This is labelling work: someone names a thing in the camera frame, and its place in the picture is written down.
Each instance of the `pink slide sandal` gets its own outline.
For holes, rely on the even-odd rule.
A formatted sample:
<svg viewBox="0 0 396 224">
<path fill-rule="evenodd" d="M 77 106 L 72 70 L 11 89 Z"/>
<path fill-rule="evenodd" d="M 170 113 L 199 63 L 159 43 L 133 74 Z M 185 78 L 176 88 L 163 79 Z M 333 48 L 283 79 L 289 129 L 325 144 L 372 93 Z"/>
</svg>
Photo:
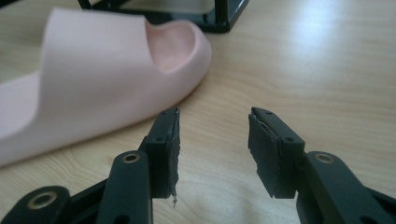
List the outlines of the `pink slide sandal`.
<svg viewBox="0 0 396 224">
<path fill-rule="evenodd" d="M 189 21 L 54 9 L 40 71 L 0 85 L 0 165 L 147 119 L 185 98 L 210 60 Z"/>
</svg>

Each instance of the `screw hole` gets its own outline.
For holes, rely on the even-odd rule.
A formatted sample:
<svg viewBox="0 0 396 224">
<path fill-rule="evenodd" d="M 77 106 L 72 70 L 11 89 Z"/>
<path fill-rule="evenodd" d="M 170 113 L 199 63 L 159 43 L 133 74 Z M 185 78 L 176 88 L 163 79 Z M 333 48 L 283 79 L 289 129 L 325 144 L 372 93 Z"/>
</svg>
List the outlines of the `screw hole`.
<svg viewBox="0 0 396 224">
<path fill-rule="evenodd" d="M 140 156 L 134 153 L 128 154 L 122 158 L 122 161 L 125 163 L 136 162 L 140 159 Z"/>
<path fill-rule="evenodd" d="M 129 217 L 119 216 L 114 220 L 114 224 L 127 224 L 129 223 Z"/>
<path fill-rule="evenodd" d="M 294 141 L 294 139 L 290 138 L 290 137 L 286 137 L 285 140 L 288 141 L 288 142 L 293 142 Z"/>
<path fill-rule="evenodd" d="M 374 219 L 372 219 L 370 217 L 361 217 L 361 223 L 364 223 L 364 224 L 377 224 L 378 222 L 376 222 Z"/>
<path fill-rule="evenodd" d="M 47 207 L 53 201 L 55 201 L 57 194 L 53 191 L 47 191 L 40 194 L 37 194 L 34 198 L 32 198 L 27 204 L 28 208 L 36 210 Z"/>
</svg>

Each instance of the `wooden surface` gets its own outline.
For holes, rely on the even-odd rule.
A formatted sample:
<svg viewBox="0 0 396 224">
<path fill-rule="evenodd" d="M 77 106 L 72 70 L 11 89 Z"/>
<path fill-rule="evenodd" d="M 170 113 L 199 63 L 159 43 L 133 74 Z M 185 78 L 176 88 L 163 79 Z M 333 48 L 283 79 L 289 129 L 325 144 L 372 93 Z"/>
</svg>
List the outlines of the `wooden surface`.
<svg viewBox="0 0 396 224">
<path fill-rule="evenodd" d="M 0 81 L 38 69 L 53 6 L 0 9 Z M 248 113 L 277 113 L 305 151 L 337 155 L 366 186 L 396 197 L 396 3 L 252 0 L 233 30 L 207 34 L 210 70 L 181 110 L 178 203 L 154 200 L 155 223 L 299 223 L 294 200 L 270 199 L 248 151 Z M 137 149 L 153 119 L 0 168 L 0 218 L 31 190 L 75 194 Z"/>
</svg>

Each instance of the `black metal frame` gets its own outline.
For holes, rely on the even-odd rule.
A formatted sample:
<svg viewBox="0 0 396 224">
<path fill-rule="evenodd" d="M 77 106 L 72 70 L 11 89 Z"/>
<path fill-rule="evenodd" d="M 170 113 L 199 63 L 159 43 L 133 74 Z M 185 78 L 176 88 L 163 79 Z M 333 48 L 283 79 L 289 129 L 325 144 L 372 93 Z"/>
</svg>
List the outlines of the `black metal frame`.
<svg viewBox="0 0 396 224">
<path fill-rule="evenodd" d="M 197 24 L 204 32 L 227 33 L 238 20 L 248 0 L 214 0 L 215 8 L 207 14 L 191 14 L 178 12 L 157 12 L 150 10 L 131 10 L 120 8 L 124 3 L 133 0 L 101 0 L 91 4 L 90 0 L 78 0 L 81 8 L 113 11 L 119 13 L 145 15 L 152 24 L 161 24 L 172 20 L 189 20 Z"/>
</svg>

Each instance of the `table surface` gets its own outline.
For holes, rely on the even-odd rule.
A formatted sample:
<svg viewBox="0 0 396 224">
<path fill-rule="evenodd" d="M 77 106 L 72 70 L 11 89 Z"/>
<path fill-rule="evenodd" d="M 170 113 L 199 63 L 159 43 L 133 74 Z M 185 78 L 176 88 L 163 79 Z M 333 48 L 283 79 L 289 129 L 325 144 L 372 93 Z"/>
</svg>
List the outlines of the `table surface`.
<svg viewBox="0 0 396 224">
<path fill-rule="evenodd" d="M 77 0 L 0 9 L 0 82 L 38 69 L 46 19 Z M 181 111 L 178 203 L 154 200 L 155 223 L 299 223 L 295 200 L 271 199 L 248 150 L 252 106 L 277 113 L 305 151 L 341 158 L 372 189 L 396 197 L 396 3 L 254 1 L 213 49 Z M 71 194 L 105 179 L 154 119 L 0 168 L 0 219 L 31 190 Z"/>
</svg>

